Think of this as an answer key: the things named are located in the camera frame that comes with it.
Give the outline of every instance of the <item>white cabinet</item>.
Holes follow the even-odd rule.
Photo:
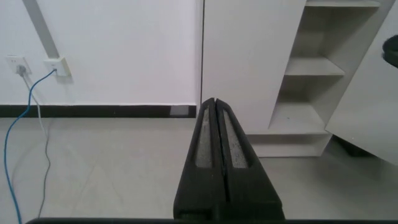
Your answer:
[[[304,5],[205,1],[202,101],[228,102],[247,133],[268,130]]]
[[[398,34],[395,3],[329,120],[326,130],[398,164],[398,68],[383,60],[382,45]]]
[[[206,1],[202,101],[230,104],[259,156],[319,156],[393,3]]]

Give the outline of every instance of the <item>gray floor tile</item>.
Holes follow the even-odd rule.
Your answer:
[[[12,119],[0,119],[5,136]],[[172,204],[194,119],[44,119],[52,168],[45,217],[172,218]],[[16,124],[8,167],[23,220],[35,218],[47,161],[37,119]],[[398,169],[377,158],[348,157],[331,143],[320,158],[263,158],[294,219],[398,219]],[[0,223],[15,223],[0,167]]]

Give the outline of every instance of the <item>electrical socket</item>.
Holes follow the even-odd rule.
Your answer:
[[[67,61],[65,60],[65,57],[44,60],[44,65],[46,66],[49,72],[51,72],[54,69],[57,69],[57,71],[55,72],[56,76],[59,77],[70,76],[70,70]]]
[[[26,68],[26,71],[25,71],[26,74],[31,73],[30,68],[29,68],[28,64],[26,63],[24,57],[16,56],[16,55],[7,55],[6,60],[7,60],[7,63],[10,66],[13,73],[17,74],[18,65],[22,65]]]

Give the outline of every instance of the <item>white shelf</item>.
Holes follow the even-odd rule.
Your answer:
[[[278,99],[266,134],[328,134],[309,102]]]
[[[285,75],[344,75],[345,72],[322,56],[291,57]]]
[[[320,156],[331,134],[308,135],[260,135],[248,136],[258,157]]]
[[[309,7],[379,7],[380,3],[370,0],[307,0]]]

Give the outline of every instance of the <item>white cabinet door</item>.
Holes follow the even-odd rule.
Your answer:
[[[205,1],[201,100],[227,102],[246,134],[268,130],[305,1]]]
[[[345,91],[326,130],[398,164],[398,68],[382,58],[384,41],[398,34],[395,2]]]

